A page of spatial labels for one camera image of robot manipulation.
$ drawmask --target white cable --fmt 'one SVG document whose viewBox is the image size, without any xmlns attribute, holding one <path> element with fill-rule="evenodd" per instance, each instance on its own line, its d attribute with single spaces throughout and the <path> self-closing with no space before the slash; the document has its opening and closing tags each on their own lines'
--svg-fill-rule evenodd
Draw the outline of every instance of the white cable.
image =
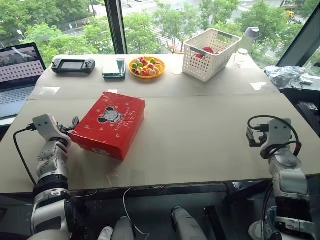
<svg viewBox="0 0 320 240">
<path fill-rule="evenodd" d="M 128 217 L 128 219 L 130 219 L 130 221 L 131 221 L 131 218 L 130 218 L 129 213 L 128 213 L 128 211 L 127 211 L 126 202 L 125 202 L 126 194 L 127 194 L 127 192 L 130 191 L 130 189 L 131 189 L 131 188 L 129 188 L 127 191 L 125 191 L 125 193 L 123 194 L 123 199 L 122 199 L 122 200 L 123 200 L 123 206 L 124 206 L 125 214 L 126 214 L 126 216 Z M 133 226 L 134 226 L 135 229 L 137 229 L 137 231 L 138 231 L 139 233 L 141 233 L 142 235 L 146 235 L 146 237 L 145 237 L 144 240 L 147 240 L 147 239 L 148 239 L 148 237 L 150 236 L 150 233 L 149 233 L 149 232 L 142 232 L 135 224 L 133 224 Z"/>
<path fill-rule="evenodd" d="M 0 207 L 19 207 L 19 206 L 33 206 L 34 204 L 22 204 L 22 205 L 18 205 L 18 204 L 13 204 L 13 205 L 0 205 Z"/>
<path fill-rule="evenodd" d="M 94 192 L 94 193 L 91 193 L 91 194 L 89 194 L 89 195 L 83 195 L 83 196 L 72 196 L 71 198 L 72 198 L 72 199 L 76 199 L 76 198 L 85 198 L 85 197 L 93 196 L 93 195 L 95 195 L 97 192 L 98 192 L 98 190 L 95 190 L 95 192 Z"/>
</svg>

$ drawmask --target orange plate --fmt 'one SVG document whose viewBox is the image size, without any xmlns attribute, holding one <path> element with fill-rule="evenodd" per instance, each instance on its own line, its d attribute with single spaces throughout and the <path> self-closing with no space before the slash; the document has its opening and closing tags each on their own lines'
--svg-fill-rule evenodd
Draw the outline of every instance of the orange plate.
<svg viewBox="0 0 320 240">
<path fill-rule="evenodd" d="M 166 65 L 164 64 L 163 61 L 161 61 L 159 58 L 156 58 L 156 57 L 152 57 L 152 56 L 144 56 L 143 58 L 145 60 L 147 60 L 148 62 L 150 62 L 151 59 L 154 59 L 156 62 L 160 62 L 161 64 L 161 70 L 160 70 L 160 73 L 158 75 L 155 75 L 155 76 L 140 76 L 140 75 L 137 75 L 137 74 L 134 74 L 132 72 L 132 64 L 135 62 L 136 59 L 138 59 L 139 57 L 133 59 L 130 64 L 129 64 L 129 70 L 130 70 L 130 73 L 132 73 L 134 76 L 138 77 L 138 78 L 141 78 L 141 79 L 154 79 L 158 76 L 160 76 L 161 74 L 164 73 L 165 69 L 166 69 Z"/>
</svg>

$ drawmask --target red box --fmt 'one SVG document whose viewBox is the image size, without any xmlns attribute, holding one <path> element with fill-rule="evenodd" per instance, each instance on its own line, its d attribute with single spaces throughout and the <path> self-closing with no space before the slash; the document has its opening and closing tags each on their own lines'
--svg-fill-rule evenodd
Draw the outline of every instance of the red box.
<svg viewBox="0 0 320 240">
<path fill-rule="evenodd" d="M 104 92 L 70 137 L 83 149 L 124 160 L 145 118 L 145 106 L 144 100 Z"/>
</svg>

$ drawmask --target white basket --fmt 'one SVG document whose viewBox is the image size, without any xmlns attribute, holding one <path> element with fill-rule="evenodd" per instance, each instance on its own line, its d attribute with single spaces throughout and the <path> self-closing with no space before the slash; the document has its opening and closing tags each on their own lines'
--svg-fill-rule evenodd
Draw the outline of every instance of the white basket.
<svg viewBox="0 0 320 240">
<path fill-rule="evenodd" d="M 182 71 L 203 82 L 209 81 L 227 65 L 240 40 L 241 37 L 213 28 L 189 39 L 184 44 Z M 212 54 L 203 51 L 202 49 L 205 47 L 210 47 L 214 52 L 219 53 Z M 197 53 L 204 55 L 205 58 L 196 57 Z"/>
</svg>

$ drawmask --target black cable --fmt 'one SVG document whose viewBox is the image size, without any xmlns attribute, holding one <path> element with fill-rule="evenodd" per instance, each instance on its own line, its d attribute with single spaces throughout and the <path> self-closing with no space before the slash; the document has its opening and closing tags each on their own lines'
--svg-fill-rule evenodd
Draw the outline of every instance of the black cable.
<svg viewBox="0 0 320 240">
<path fill-rule="evenodd" d="M 34 185 L 37 185 L 36 181 L 35 181 L 34 178 L 32 177 L 31 172 L 29 171 L 29 168 L 28 168 L 28 166 L 27 166 L 27 164 L 26 164 L 26 161 L 25 161 L 25 159 L 24 159 L 24 157 L 23 157 L 23 155 L 22 155 L 22 153 L 21 153 L 21 151 L 20 151 L 20 148 L 19 148 L 19 146 L 18 146 L 18 143 L 17 143 L 17 134 L 22 133 L 22 132 L 24 132 L 24 131 L 28 131 L 28 130 L 30 130 L 30 128 L 25 128 L 25 129 L 16 131 L 16 132 L 13 134 L 13 141 L 14 141 L 14 145 L 15 145 L 15 147 L 16 147 L 16 150 L 18 151 L 19 156 L 20 156 L 20 158 L 21 158 L 21 160 L 22 160 L 22 163 L 23 163 L 23 165 L 24 165 L 24 167 L 25 167 L 25 170 L 27 171 L 27 173 L 28 173 L 31 181 L 33 182 L 33 184 L 34 184 Z"/>
<path fill-rule="evenodd" d="M 279 151 L 280 149 L 282 149 L 282 148 L 284 148 L 285 146 L 290 145 L 290 144 L 296 144 L 296 146 L 298 145 L 298 148 L 300 148 L 300 149 L 301 149 L 301 147 L 302 147 L 302 143 L 299 142 L 299 141 L 288 141 L 288 142 L 282 144 L 281 146 L 278 146 L 276 149 L 274 149 L 274 150 L 269 154 L 269 156 L 268 156 L 267 158 L 269 159 L 269 158 L 272 157 L 272 155 L 274 155 L 277 151 Z"/>
<path fill-rule="evenodd" d="M 262 216 L 261 216 L 261 238 L 262 240 L 265 239 L 265 221 L 266 221 L 266 212 L 268 207 L 268 201 L 270 198 L 270 195 L 272 193 L 272 190 L 274 188 L 274 185 L 272 182 L 270 182 L 269 186 L 265 190 L 264 199 L 263 199 L 263 206 L 262 206 Z"/>
<path fill-rule="evenodd" d="M 253 126 L 251 126 L 251 125 L 250 125 L 250 122 L 251 122 L 253 119 L 259 119 L 259 118 L 276 119 L 276 120 L 282 122 L 283 124 L 285 124 L 286 126 L 288 126 L 288 127 L 291 129 L 291 131 L 293 132 L 293 135 L 294 135 L 295 140 L 296 140 L 297 142 L 299 142 L 299 137 L 298 137 L 298 134 L 297 134 L 296 130 L 294 129 L 294 127 L 291 126 L 290 123 L 286 122 L 285 120 L 283 120 L 283 119 L 281 119 L 281 118 L 279 118 L 279 117 L 277 117 L 277 116 L 272 116 L 272 115 L 257 115 L 257 116 L 253 116 L 253 117 L 251 117 L 251 118 L 248 120 L 248 122 L 247 122 L 248 128 L 253 129 L 253 130 L 258 130 L 259 127 L 253 127 Z M 294 152 L 293 152 L 293 155 L 295 155 L 296 157 L 298 156 L 298 154 L 299 154 L 299 152 L 300 152 L 300 149 L 301 149 L 301 145 L 302 145 L 301 142 L 299 142 L 299 143 L 300 143 L 300 146 L 298 146 L 298 143 L 297 143 L 297 144 L 295 145 L 295 150 L 294 150 Z"/>
</svg>

